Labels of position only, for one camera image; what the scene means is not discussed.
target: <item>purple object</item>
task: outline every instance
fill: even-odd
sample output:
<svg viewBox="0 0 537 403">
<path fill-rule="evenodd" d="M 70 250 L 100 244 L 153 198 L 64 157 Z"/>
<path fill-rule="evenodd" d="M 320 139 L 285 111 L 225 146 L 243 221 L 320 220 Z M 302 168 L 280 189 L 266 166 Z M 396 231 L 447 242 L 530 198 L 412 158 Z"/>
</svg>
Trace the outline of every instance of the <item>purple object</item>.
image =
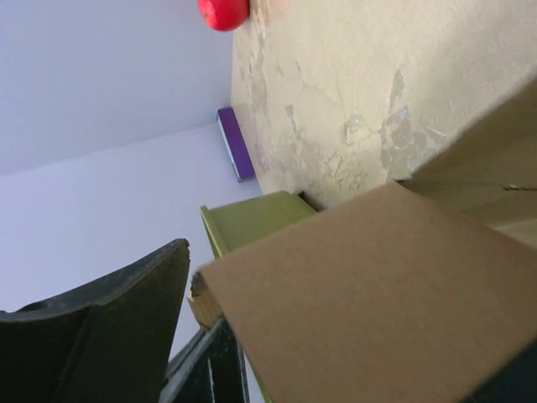
<svg viewBox="0 0 537 403">
<path fill-rule="evenodd" d="M 218 110 L 218 124 L 226 143 L 227 152 L 232 159 L 238 181 L 242 182 L 254 178 L 255 171 L 253 170 L 252 161 L 232 107 L 224 107 Z"/>
</svg>

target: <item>worn surface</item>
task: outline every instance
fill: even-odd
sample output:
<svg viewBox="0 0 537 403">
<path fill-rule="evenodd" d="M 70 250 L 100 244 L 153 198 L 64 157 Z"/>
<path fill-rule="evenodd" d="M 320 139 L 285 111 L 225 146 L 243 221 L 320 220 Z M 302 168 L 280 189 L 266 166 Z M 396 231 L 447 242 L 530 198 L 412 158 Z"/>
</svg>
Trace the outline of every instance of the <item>worn surface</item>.
<svg viewBox="0 0 537 403">
<path fill-rule="evenodd" d="M 232 105 L 265 192 L 403 178 L 537 65 L 532 1 L 252 0 Z"/>
</svg>

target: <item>red ball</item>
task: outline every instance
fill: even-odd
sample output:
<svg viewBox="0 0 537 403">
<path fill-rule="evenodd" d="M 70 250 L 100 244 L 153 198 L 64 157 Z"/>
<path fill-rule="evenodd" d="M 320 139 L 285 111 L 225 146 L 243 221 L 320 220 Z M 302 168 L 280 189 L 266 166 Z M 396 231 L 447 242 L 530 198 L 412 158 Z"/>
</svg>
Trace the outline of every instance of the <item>red ball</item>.
<svg viewBox="0 0 537 403">
<path fill-rule="evenodd" d="M 198 8 L 207 25 L 217 31 L 231 31 L 248 19 L 249 0 L 198 0 Z"/>
</svg>

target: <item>black object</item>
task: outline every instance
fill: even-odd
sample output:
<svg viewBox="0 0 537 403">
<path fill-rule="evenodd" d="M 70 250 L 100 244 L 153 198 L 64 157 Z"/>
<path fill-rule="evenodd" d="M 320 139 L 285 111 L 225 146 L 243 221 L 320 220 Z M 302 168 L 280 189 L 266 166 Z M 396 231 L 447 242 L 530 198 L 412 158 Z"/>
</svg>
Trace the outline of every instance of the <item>black object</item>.
<svg viewBox="0 0 537 403">
<path fill-rule="evenodd" d="M 221 317 L 170 362 L 159 403 L 248 403 L 244 355 Z"/>
<path fill-rule="evenodd" d="M 175 240 L 74 290 L 0 312 L 0 401 L 157 402 L 188 246 Z"/>
</svg>

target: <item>red apple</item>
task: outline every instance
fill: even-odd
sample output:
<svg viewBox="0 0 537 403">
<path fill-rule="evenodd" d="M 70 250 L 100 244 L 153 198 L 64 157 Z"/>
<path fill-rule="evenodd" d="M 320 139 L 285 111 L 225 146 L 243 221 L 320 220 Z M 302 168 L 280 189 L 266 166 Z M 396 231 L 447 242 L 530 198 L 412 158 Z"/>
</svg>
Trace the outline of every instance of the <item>red apple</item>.
<svg viewBox="0 0 537 403">
<path fill-rule="evenodd" d="M 217 31 L 231 31 L 248 19 L 249 0 L 198 0 L 200 13 L 207 25 Z"/>
</svg>

